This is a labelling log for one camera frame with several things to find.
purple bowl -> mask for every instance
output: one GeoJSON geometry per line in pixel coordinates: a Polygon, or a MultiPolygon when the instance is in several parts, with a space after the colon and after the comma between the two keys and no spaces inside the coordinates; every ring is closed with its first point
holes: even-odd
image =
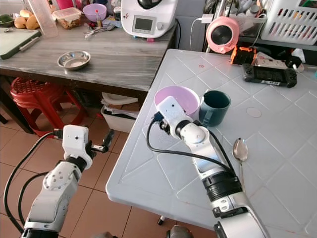
{"type": "Polygon", "coordinates": [[[105,5],[98,3],[89,4],[83,8],[83,12],[85,13],[85,16],[88,18],[88,20],[97,22],[96,9],[98,10],[101,21],[104,20],[107,14],[107,8],[105,5]]]}
{"type": "Polygon", "coordinates": [[[193,90],[183,86],[169,86],[162,88],[155,94],[155,105],[158,105],[168,96],[173,96],[179,105],[186,111],[188,116],[195,116],[195,112],[199,108],[200,100],[193,90]]]}

green cutting board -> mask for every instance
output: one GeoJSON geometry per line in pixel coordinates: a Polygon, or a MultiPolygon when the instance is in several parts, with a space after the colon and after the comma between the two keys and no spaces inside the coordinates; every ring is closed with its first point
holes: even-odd
{"type": "Polygon", "coordinates": [[[41,35],[38,30],[10,28],[9,32],[4,32],[5,29],[0,28],[0,58],[2,60],[10,58],[19,52],[20,47],[41,35]]]}

white plastic table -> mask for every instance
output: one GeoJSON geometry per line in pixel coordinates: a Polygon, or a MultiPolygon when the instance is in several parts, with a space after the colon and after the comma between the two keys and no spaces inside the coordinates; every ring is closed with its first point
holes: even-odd
{"type": "MultiPolygon", "coordinates": [[[[298,73],[294,88],[243,81],[228,56],[168,50],[106,185],[112,201],[137,206],[179,221],[212,229],[213,217],[203,184],[188,157],[158,154],[146,146],[156,112],[155,93],[182,85],[202,96],[207,89],[227,93],[232,104],[216,128],[237,174],[232,144],[245,138],[246,194],[272,238],[317,237],[317,79],[298,73]]],[[[189,152],[185,144],[156,125],[156,148],[189,152]]]]}

robotic arm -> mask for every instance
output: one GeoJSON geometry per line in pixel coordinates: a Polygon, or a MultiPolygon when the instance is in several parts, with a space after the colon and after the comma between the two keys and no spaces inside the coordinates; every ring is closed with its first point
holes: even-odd
{"type": "Polygon", "coordinates": [[[42,190],[34,200],[26,219],[22,238],[58,237],[82,172],[92,165],[96,151],[108,151],[114,135],[111,130],[103,145],[97,146],[88,140],[88,131],[88,128],[82,126],[64,127],[62,146],[65,160],[59,162],[45,176],[42,190]]]}
{"type": "MultiPolygon", "coordinates": [[[[163,117],[162,129],[182,139],[193,154],[212,158],[228,168],[210,132],[194,124],[172,96],[158,104],[157,109],[163,117]]],[[[211,201],[213,215],[220,218],[213,227],[218,238],[269,238],[234,171],[199,158],[193,158],[193,162],[211,201]]]]}

tiled floor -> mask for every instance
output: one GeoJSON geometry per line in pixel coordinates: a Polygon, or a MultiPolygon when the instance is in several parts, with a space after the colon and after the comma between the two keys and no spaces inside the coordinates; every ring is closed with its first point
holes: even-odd
{"type": "MultiPolygon", "coordinates": [[[[76,108],[67,104],[63,107],[65,107],[64,112],[60,114],[62,120],[65,123],[70,122],[77,113],[76,108]]],[[[0,124],[0,238],[18,238],[19,232],[4,211],[3,190],[14,166],[38,137],[26,134],[3,110],[0,112],[9,120],[5,125],[0,124]]],[[[98,110],[88,109],[88,112],[89,116],[85,118],[83,124],[89,126],[89,138],[94,143],[101,144],[109,127],[103,119],[96,117],[98,110]]],[[[38,122],[42,128],[50,128],[45,118],[39,118],[38,122]]],[[[60,238],[90,238],[105,231],[119,238],[163,238],[166,236],[166,231],[175,224],[187,226],[195,238],[216,238],[215,233],[210,230],[171,219],[166,219],[162,226],[158,226],[156,224],[158,215],[108,199],[105,184],[127,136],[127,133],[116,131],[110,152],[98,154],[92,167],[84,171],[77,193],[70,203],[60,238]]],[[[46,139],[22,165],[13,180],[8,196],[8,203],[15,218],[18,218],[17,197],[25,181],[36,173],[51,170],[62,159],[61,141],[46,139]]],[[[27,216],[34,198],[41,190],[42,179],[42,177],[35,179],[26,189],[22,203],[24,217],[27,216]]]]}

